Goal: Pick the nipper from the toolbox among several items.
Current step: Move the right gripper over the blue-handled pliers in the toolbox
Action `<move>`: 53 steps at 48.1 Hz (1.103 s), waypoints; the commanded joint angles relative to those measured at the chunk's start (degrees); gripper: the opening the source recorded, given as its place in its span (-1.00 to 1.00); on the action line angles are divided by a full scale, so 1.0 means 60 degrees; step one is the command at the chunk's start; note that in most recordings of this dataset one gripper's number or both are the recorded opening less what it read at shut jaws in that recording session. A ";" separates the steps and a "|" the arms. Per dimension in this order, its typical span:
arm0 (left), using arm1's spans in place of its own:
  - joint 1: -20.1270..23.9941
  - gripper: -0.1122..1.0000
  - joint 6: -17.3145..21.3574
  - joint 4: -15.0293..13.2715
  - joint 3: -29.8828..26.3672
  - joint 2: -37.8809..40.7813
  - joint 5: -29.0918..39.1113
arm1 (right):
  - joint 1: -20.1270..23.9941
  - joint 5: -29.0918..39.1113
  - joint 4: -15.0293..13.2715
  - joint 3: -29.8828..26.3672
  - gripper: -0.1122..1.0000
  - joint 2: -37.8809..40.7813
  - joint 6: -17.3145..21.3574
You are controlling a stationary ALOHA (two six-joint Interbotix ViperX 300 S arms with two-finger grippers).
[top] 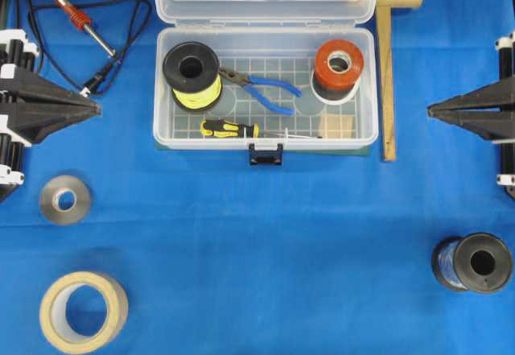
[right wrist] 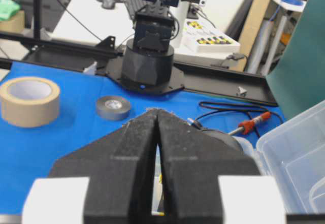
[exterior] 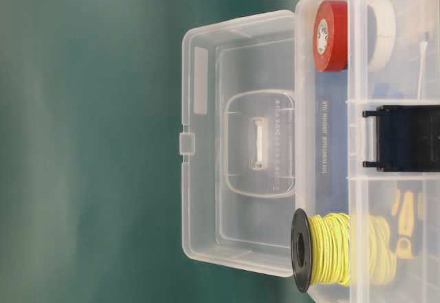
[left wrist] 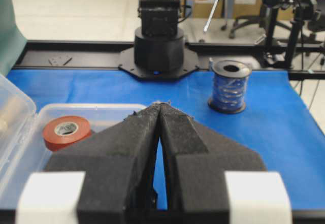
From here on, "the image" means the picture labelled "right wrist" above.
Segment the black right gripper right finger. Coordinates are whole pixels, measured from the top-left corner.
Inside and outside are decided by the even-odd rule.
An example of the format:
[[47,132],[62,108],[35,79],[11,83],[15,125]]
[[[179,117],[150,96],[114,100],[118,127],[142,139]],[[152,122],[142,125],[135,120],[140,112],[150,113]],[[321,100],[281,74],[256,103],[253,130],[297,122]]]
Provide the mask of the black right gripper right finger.
[[221,175],[259,176],[253,158],[189,126],[157,113],[164,211],[170,223],[222,223]]

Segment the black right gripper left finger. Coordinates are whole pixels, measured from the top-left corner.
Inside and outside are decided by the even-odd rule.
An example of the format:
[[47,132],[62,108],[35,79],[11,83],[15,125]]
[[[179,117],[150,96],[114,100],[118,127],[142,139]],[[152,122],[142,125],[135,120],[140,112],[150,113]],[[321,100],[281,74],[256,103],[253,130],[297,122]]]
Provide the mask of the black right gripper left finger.
[[158,110],[55,161],[48,177],[89,177],[84,223],[139,223],[151,214]]

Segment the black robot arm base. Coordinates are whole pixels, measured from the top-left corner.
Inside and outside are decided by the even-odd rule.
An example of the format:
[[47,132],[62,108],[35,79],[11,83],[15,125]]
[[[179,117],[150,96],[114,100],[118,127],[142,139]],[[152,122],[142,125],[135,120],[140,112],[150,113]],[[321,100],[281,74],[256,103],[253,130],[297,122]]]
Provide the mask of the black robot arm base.
[[173,66],[174,48],[170,45],[175,23],[160,1],[136,12],[134,38],[127,41],[123,56],[121,85],[153,94],[183,87],[183,74]]

